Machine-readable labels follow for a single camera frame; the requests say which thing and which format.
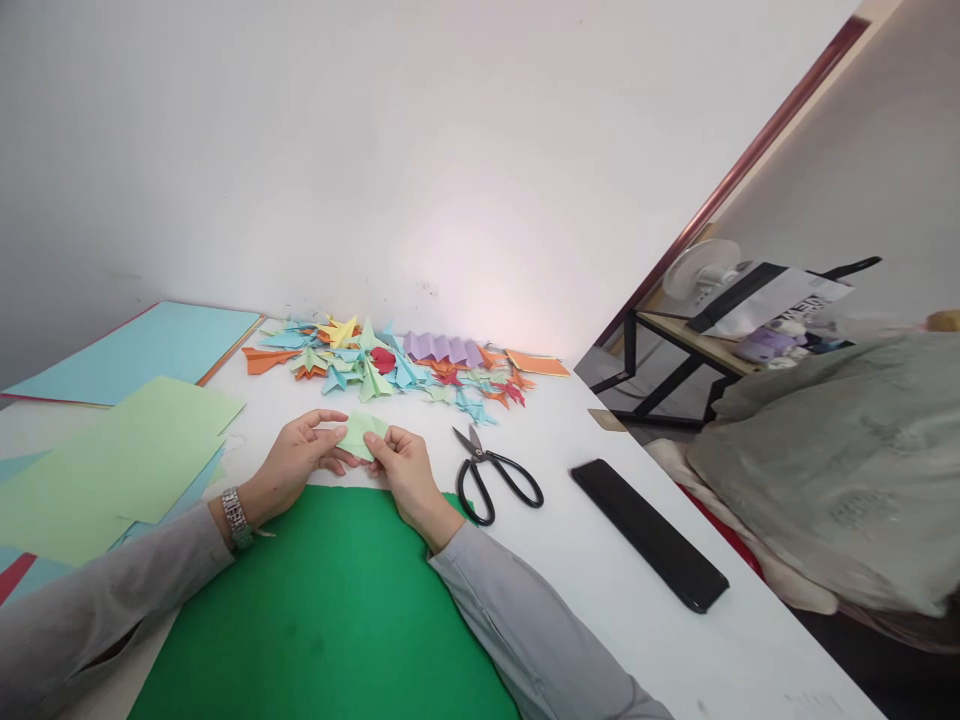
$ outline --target black phone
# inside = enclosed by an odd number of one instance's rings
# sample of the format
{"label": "black phone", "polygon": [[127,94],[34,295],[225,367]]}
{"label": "black phone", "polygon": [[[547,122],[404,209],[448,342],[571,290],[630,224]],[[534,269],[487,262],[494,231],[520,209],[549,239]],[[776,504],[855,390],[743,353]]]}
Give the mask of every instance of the black phone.
{"label": "black phone", "polygon": [[688,608],[705,613],[730,587],[723,574],[605,461],[594,460],[570,474]]}

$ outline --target wristwatch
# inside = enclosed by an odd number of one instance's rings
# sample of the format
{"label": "wristwatch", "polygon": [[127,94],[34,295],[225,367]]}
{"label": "wristwatch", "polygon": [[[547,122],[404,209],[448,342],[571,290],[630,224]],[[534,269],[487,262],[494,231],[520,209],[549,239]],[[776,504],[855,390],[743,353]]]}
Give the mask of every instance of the wristwatch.
{"label": "wristwatch", "polygon": [[227,522],[230,523],[230,535],[233,541],[238,549],[246,550],[253,544],[253,528],[247,522],[247,516],[243,514],[237,488],[227,488],[220,499],[223,500],[223,512],[226,513]]}

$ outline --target gray long-sleeve shirt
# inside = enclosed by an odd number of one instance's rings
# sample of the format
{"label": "gray long-sleeve shirt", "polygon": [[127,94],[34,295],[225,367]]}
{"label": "gray long-sleeve shirt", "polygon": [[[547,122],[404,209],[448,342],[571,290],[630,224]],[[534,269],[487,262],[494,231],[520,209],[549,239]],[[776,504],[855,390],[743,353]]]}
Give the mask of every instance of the gray long-sleeve shirt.
{"label": "gray long-sleeve shirt", "polygon": [[[200,505],[0,608],[0,717],[55,714],[232,562]],[[671,717],[540,575],[477,528],[464,525],[429,562],[524,718]]]}

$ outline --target fan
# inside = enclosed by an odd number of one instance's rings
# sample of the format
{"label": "fan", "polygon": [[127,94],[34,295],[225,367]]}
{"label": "fan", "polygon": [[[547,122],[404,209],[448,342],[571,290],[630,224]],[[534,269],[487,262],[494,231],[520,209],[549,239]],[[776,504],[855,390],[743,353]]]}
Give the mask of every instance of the fan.
{"label": "fan", "polygon": [[733,240],[715,238],[687,248],[663,276],[663,291],[674,300],[693,298],[696,305],[704,295],[737,276],[740,246]]}

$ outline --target black scissors handle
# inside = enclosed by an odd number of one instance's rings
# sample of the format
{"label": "black scissors handle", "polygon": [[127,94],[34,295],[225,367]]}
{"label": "black scissors handle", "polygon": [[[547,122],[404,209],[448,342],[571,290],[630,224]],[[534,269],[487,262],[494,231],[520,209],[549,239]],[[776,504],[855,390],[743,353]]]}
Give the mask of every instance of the black scissors handle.
{"label": "black scissors handle", "polygon": [[[500,473],[507,485],[510,486],[510,489],[513,490],[514,494],[520,498],[524,503],[529,505],[532,508],[538,508],[543,506],[543,492],[540,490],[540,486],[537,485],[537,481],[533,479],[533,476],[528,473],[523,467],[515,463],[510,458],[506,458],[503,455],[497,455],[497,453],[490,452],[489,450],[486,453],[487,457],[490,459],[490,462],[493,463],[494,467],[497,468],[497,472]],[[503,469],[503,465],[500,463],[506,463],[512,468],[515,468],[521,475],[523,475],[527,482],[530,483],[530,487],[533,489],[533,497],[528,497],[523,490],[513,481],[507,471]],[[470,503],[467,502],[466,493],[463,491],[463,481],[467,475],[467,467],[470,468],[470,474],[473,475],[474,482],[477,483],[477,489],[480,491],[480,496],[483,498],[483,504],[486,506],[487,517],[483,518],[477,515],[473,508],[470,507]],[[460,505],[463,507],[463,511],[467,514],[471,520],[473,520],[478,525],[492,525],[493,521],[497,519],[497,512],[493,507],[493,502],[490,500],[490,493],[487,492],[487,486],[483,484],[483,480],[480,479],[480,471],[477,469],[477,464],[471,460],[464,460],[463,464],[460,466],[460,472],[457,473],[457,497],[460,499]]]}

